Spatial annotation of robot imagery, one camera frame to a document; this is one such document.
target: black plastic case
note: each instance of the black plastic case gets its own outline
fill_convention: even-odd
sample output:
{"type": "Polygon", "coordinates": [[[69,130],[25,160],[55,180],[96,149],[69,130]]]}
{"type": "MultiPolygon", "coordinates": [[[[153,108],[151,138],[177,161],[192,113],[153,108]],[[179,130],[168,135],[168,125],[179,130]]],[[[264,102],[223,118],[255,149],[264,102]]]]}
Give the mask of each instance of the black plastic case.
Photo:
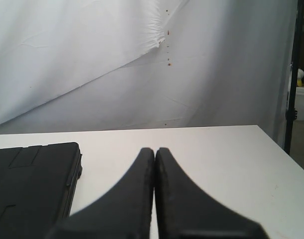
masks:
{"type": "Polygon", "coordinates": [[[77,143],[0,149],[0,238],[39,239],[70,213],[77,143]]]}

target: white container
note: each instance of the white container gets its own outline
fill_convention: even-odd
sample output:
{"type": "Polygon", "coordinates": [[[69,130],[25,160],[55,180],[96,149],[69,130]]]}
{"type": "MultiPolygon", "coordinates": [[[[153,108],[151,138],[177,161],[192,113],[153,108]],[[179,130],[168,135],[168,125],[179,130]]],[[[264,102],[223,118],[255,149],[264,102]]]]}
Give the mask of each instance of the white container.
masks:
{"type": "Polygon", "coordinates": [[[304,87],[297,87],[295,108],[298,111],[297,120],[304,120],[304,87]]]}

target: white fabric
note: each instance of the white fabric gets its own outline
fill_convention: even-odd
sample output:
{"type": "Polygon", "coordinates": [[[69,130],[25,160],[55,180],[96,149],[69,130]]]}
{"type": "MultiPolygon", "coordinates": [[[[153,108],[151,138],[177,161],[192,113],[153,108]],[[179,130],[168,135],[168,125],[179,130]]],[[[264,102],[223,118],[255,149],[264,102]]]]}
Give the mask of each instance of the white fabric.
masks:
{"type": "Polygon", "coordinates": [[[163,40],[159,0],[0,0],[0,123],[163,40]]]}
{"type": "Polygon", "coordinates": [[[0,125],[0,133],[257,124],[281,143],[296,6],[161,1],[160,48],[0,125]]]}

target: white backdrop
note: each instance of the white backdrop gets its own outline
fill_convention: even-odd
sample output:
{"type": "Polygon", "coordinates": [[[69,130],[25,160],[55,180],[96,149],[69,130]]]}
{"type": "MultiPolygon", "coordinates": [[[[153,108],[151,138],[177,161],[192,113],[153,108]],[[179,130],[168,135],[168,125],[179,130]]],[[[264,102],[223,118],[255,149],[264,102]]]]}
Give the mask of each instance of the white backdrop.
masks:
{"type": "Polygon", "coordinates": [[[0,133],[258,124],[281,143],[296,4],[161,1],[159,48],[0,133]]]}

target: table surface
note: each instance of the table surface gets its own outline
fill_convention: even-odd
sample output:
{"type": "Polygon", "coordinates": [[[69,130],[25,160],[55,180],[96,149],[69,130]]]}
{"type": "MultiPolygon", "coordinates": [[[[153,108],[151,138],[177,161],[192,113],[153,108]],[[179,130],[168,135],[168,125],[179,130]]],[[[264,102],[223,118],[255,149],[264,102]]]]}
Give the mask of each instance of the table surface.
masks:
{"type": "MultiPolygon", "coordinates": [[[[107,192],[140,148],[168,147],[196,184],[270,238],[304,239],[304,171],[258,126],[8,134],[0,148],[70,141],[83,154],[71,213],[107,192]]],[[[158,238],[155,205],[151,238],[158,238]]]]}

